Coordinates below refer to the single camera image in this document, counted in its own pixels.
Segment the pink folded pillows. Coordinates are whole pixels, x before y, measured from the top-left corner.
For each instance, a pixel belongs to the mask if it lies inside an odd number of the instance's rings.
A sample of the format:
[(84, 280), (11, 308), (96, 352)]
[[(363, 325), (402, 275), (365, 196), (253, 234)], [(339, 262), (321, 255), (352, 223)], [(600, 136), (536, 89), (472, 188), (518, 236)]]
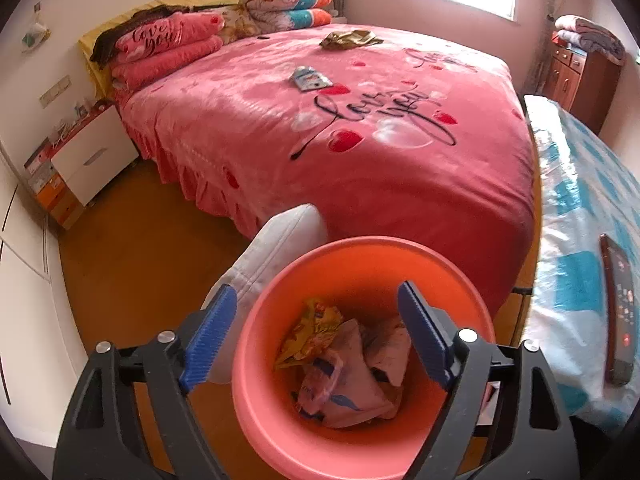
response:
[(144, 24), (116, 41), (111, 76), (116, 86), (137, 90), (217, 52), (224, 18), (217, 12), (176, 12)]

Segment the yellow headboard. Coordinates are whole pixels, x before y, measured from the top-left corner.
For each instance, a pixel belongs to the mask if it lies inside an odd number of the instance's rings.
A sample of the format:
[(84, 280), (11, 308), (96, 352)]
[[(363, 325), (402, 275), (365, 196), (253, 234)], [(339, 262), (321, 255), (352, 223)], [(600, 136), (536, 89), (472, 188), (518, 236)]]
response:
[(98, 64), (90, 61), (94, 44), (102, 32), (106, 32), (107, 29), (111, 29), (123, 22), (126, 22), (138, 11), (149, 10), (156, 6), (161, 6), (162, 4), (164, 6), (180, 6), (180, 8), (187, 6), (188, 8), (194, 9), (197, 6), (230, 6), (230, 4), (238, 2), (239, 0), (151, 0), (147, 3), (143, 3), (142, 6), (136, 6), (123, 14), (119, 14), (114, 18), (111, 18), (99, 26), (96, 26), (96, 28), (87, 32), (78, 40), (78, 48), (85, 58), (87, 73), (93, 83), (94, 96), (98, 99), (107, 98), (111, 92), (111, 73), (107, 68), (101, 70)]

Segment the pink bed cover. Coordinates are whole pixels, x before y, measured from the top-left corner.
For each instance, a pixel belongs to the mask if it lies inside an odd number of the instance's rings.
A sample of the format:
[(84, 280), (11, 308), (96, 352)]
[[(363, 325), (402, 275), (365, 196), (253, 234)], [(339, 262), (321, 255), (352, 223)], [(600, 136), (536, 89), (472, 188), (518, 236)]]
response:
[[(534, 237), (532, 139), (508, 66), (383, 27), (382, 44), (323, 50), (328, 33), (229, 44), (122, 94), (122, 122), (164, 182), (245, 236), (311, 204), (334, 240), (434, 249), (496, 313)], [(300, 92), (298, 66), (333, 86)]]

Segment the folded blanket on cabinet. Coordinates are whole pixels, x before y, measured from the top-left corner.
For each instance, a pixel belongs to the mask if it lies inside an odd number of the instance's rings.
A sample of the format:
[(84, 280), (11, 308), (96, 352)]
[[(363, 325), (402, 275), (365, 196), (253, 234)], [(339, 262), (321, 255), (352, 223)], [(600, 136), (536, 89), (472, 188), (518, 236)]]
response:
[(556, 36), (588, 53), (600, 52), (612, 63), (623, 66), (626, 50), (605, 27), (577, 15), (563, 15), (554, 22)]

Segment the rolled floral quilt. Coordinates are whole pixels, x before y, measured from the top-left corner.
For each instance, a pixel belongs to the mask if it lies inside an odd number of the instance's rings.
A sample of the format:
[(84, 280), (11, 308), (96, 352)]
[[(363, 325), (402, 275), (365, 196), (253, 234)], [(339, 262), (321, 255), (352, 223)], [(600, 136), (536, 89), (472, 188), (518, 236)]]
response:
[(219, 32), (224, 44), (247, 37), (268, 36), (332, 23), (326, 8), (332, 0), (239, 0), (217, 12), (224, 18)]

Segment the brown wooden cabinet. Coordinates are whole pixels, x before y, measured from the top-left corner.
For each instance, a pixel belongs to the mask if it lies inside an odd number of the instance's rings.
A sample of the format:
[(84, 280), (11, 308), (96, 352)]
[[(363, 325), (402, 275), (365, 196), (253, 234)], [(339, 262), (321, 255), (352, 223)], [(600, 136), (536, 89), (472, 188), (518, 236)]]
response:
[(622, 68), (600, 52), (552, 44), (542, 95), (555, 101), (598, 136), (610, 110)]

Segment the black smartphone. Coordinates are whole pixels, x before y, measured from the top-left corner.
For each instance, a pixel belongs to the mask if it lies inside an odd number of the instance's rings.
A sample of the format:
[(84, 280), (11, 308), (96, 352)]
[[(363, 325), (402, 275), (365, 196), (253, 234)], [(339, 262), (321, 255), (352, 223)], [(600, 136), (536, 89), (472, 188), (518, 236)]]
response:
[(605, 379), (609, 384), (620, 387), (630, 382), (634, 371), (637, 348), (634, 281), (629, 259), (619, 244), (608, 235), (601, 234), (600, 249), (608, 308)]

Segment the yellow green snack bag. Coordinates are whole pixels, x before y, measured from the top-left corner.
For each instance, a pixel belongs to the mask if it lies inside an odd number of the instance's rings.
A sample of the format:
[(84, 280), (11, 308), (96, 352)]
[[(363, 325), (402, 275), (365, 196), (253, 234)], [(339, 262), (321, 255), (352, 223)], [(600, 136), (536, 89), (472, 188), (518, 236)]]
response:
[(305, 302), (305, 309), (281, 344), (274, 363), (277, 370), (311, 363), (329, 348), (344, 316), (337, 307), (318, 298)]

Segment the blue checkered tablecloth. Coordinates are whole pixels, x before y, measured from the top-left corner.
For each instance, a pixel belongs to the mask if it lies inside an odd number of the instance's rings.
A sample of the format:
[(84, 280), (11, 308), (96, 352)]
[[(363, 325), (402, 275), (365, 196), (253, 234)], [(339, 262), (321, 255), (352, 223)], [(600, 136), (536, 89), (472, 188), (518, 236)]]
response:
[(639, 401), (639, 376), (605, 379), (608, 302), (601, 235), (639, 276), (639, 182), (582, 122), (544, 96), (525, 105), (539, 156), (541, 238), (522, 337), (540, 345), (568, 414), (610, 436)]

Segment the olive cloth on bed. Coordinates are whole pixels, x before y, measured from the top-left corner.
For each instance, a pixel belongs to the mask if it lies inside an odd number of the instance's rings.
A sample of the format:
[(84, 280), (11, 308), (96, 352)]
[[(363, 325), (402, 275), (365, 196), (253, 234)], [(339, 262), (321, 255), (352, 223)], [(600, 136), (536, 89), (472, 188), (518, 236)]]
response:
[(320, 41), (319, 46), (328, 51), (346, 51), (376, 46), (383, 42), (383, 39), (375, 36), (370, 30), (354, 29), (348, 32), (330, 32)]

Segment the small wrapper on bed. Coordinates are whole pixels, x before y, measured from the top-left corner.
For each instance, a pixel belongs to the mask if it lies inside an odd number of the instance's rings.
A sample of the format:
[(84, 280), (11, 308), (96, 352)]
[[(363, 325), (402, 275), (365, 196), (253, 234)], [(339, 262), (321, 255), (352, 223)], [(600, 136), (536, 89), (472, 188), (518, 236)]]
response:
[(327, 76), (310, 66), (296, 67), (290, 79), (300, 92), (316, 91), (333, 86), (333, 82)]

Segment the white shoe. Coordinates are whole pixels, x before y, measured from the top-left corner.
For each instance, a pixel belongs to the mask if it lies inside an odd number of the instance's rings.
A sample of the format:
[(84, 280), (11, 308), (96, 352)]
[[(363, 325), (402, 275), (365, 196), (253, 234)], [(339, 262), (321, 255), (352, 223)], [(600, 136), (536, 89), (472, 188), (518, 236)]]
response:
[(316, 206), (303, 204), (271, 217), (235, 263), (209, 289), (212, 300), (221, 286), (236, 292), (235, 316), (210, 368), (207, 380), (216, 385), (231, 382), (236, 344), (262, 291), (291, 262), (329, 241), (326, 222)]

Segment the white printed plastic package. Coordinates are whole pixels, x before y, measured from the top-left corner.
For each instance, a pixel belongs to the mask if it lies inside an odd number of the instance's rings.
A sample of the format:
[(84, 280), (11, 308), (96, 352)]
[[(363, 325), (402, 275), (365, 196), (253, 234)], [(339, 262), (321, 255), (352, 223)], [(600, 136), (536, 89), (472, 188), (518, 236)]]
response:
[(399, 316), (370, 328), (352, 318), (315, 358), (295, 397), (302, 416), (340, 429), (394, 418), (404, 393), (411, 340)]

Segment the white nightstand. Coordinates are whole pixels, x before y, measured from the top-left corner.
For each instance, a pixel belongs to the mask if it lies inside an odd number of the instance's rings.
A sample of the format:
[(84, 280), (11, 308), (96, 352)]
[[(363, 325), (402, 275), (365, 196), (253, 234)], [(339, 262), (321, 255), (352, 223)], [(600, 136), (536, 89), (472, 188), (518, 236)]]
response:
[(51, 162), (82, 206), (87, 206), (138, 157), (114, 105), (89, 117), (52, 156)]

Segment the orange trash bucket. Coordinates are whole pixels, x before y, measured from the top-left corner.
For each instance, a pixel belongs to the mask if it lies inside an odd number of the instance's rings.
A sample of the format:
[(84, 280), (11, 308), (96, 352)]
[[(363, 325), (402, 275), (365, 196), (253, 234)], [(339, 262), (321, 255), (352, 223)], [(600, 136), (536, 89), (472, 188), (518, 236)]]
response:
[[(236, 346), (232, 394), (240, 426), (258, 455), (289, 479), (400, 479), (431, 431), (445, 393), (428, 379), (409, 341), (390, 348), (404, 373), (398, 401), (364, 359), (363, 332), (398, 317), (397, 292), (412, 281), (433, 307), (487, 340), (494, 329), (484, 300), (446, 258), (384, 236), (323, 245), (281, 271), (250, 311)], [(283, 367), (287, 336), (299, 335), (307, 304), (342, 316), (323, 361), (338, 382), (317, 413), (294, 396), (312, 365)]]

